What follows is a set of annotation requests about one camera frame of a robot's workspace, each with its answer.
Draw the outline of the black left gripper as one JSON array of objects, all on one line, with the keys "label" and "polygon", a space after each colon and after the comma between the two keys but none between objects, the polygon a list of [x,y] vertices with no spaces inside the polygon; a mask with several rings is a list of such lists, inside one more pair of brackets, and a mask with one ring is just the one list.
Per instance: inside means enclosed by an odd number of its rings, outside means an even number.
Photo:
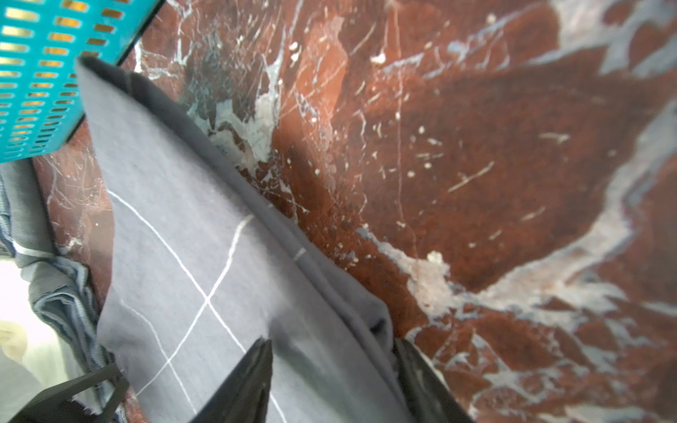
[{"label": "black left gripper", "polygon": [[[112,382],[114,391],[102,412],[88,412],[73,398],[103,382]],[[113,422],[130,384],[115,364],[46,389],[19,410],[10,423]]]}]

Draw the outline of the dark grey checked pillowcase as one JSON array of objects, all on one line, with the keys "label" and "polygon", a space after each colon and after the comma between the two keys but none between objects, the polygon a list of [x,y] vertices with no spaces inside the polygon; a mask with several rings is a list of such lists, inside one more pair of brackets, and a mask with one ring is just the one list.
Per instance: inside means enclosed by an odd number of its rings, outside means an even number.
[{"label": "dark grey checked pillowcase", "polygon": [[114,217],[98,336],[147,419],[191,421],[267,338],[268,421],[410,421],[386,305],[148,79],[92,57],[76,72]]}]

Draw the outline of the beige grey striped pillowcase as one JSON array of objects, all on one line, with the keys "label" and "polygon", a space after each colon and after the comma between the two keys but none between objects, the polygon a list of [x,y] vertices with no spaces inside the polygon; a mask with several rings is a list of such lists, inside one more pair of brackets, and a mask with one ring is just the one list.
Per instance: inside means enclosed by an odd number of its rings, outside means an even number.
[{"label": "beige grey striped pillowcase", "polygon": [[29,285],[12,259],[1,260],[1,421],[43,390],[70,379],[62,343],[37,317]]}]

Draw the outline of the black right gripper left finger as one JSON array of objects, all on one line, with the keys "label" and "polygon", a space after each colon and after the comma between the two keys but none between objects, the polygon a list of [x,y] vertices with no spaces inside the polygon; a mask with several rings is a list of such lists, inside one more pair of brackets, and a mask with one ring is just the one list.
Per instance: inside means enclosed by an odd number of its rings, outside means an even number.
[{"label": "black right gripper left finger", "polygon": [[191,422],[265,422],[272,377],[273,343],[259,338]]}]

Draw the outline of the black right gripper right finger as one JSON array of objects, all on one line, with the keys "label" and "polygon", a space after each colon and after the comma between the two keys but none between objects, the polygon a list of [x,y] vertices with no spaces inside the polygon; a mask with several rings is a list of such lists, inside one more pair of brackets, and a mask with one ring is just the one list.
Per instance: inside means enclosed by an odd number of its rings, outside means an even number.
[{"label": "black right gripper right finger", "polygon": [[423,355],[409,341],[394,343],[398,381],[415,422],[472,423],[474,420],[456,401]]}]

